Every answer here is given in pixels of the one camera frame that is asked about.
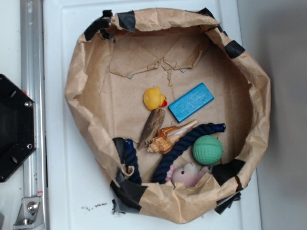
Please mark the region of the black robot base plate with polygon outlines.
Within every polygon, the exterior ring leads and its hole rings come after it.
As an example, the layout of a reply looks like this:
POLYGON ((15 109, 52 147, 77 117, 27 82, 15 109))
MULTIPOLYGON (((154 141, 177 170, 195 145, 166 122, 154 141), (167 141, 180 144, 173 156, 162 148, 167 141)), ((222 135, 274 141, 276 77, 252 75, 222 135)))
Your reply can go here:
POLYGON ((1 74, 0 181, 6 182, 35 149, 35 102, 1 74))

